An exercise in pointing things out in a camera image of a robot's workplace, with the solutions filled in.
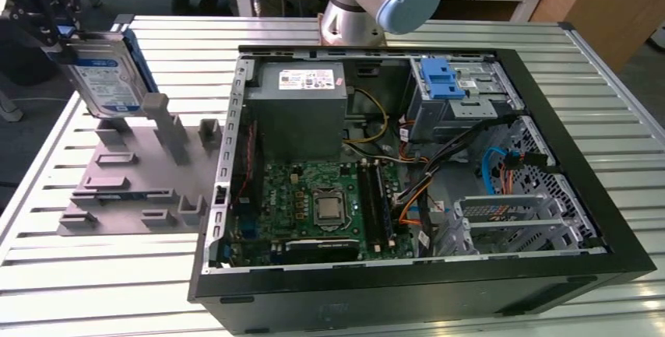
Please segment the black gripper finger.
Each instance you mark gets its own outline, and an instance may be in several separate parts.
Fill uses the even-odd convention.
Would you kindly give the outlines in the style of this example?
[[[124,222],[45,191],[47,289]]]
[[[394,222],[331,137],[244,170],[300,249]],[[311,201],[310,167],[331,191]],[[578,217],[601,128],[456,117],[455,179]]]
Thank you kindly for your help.
[[[9,22],[19,29],[24,44],[39,47],[47,57],[59,65],[72,64],[72,26],[60,26],[44,15],[13,9]]]
[[[81,29],[81,0],[55,0],[55,30],[57,37],[71,37]]]

